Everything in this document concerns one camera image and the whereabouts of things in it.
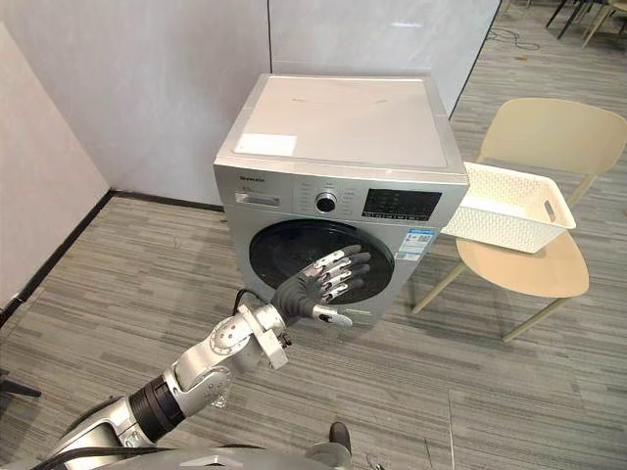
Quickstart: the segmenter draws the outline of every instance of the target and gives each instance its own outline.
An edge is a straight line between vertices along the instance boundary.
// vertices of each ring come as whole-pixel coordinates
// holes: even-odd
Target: control knob
[[[315,206],[320,212],[331,212],[337,200],[331,193],[320,193],[315,198]]]

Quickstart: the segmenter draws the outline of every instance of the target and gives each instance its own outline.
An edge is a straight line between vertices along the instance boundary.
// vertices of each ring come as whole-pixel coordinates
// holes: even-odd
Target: front-loading washing machine
[[[429,76],[262,75],[214,169],[246,287],[269,299],[307,264],[360,244],[372,255],[365,285],[332,303],[363,326],[468,186]]]

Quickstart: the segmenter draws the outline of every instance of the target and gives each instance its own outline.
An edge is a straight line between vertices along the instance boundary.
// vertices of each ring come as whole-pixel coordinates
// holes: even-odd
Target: basket handle
[[[551,222],[555,222],[555,211],[553,210],[553,206],[551,206],[551,203],[549,202],[549,200],[545,201],[545,210],[547,211],[547,214],[549,215],[549,219],[551,220]]]

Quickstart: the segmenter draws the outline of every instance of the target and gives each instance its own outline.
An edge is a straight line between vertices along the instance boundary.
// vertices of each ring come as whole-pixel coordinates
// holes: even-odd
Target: baseboard
[[[113,190],[109,190],[105,193],[105,195],[100,198],[100,201],[96,203],[96,205],[87,213],[87,215],[78,223],[78,225],[74,228],[70,235],[66,237],[59,248],[57,248],[50,258],[48,258],[37,272],[30,278],[30,280],[26,283],[24,288],[13,297],[2,309],[0,312],[0,328],[5,322],[9,319],[9,317],[13,314],[14,311],[18,309],[20,305],[25,303],[28,298],[32,295],[32,293],[37,289],[41,281],[48,275],[48,273],[55,267],[55,264],[59,262],[59,259],[66,253],[66,251],[72,246],[72,243],[80,236],[85,228],[89,225],[89,223],[94,219],[98,212],[102,210],[104,206],[115,196],[116,192]]]
[[[182,199],[166,198],[164,196],[153,196],[152,194],[135,193],[134,191],[113,190],[114,196],[118,198],[137,199],[139,201],[148,201],[150,203],[166,204],[168,206],[181,206],[183,208],[203,209],[205,211],[224,212],[222,206],[205,203],[193,203],[191,201],[183,201]]]
[[[137,199],[140,201],[148,201],[151,203],[167,204],[169,206],[181,206],[185,208],[202,209],[205,211],[224,212],[222,206],[214,206],[212,204],[192,203],[190,201],[183,201],[174,198],[165,198],[162,196],[152,196],[150,194],[135,193],[131,191],[120,191],[116,189],[110,189],[107,193],[100,198],[100,201],[96,203],[91,211],[78,223],[76,228],[68,235],[64,242],[54,251],[54,253],[48,258],[42,266],[37,269],[37,272],[30,278],[24,288],[13,297],[0,311],[0,328],[11,317],[14,311],[16,311],[23,303],[25,303],[32,293],[37,289],[39,284],[44,280],[53,267],[59,262],[59,259],[63,257],[66,251],[72,246],[76,239],[80,236],[85,228],[91,223],[91,221],[98,215],[98,212],[102,210],[104,206],[109,203],[111,198],[127,198]]]

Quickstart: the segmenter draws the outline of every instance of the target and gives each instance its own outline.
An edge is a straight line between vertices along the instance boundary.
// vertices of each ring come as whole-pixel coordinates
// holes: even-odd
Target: label sticker
[[[418,261],[435,236],[435,232],[428,228],[411,228],[405,240],[394,254],[395,259]]]
[[[235,146],[237,154],[291,157],[296,147],[295,135],[242,134]]]

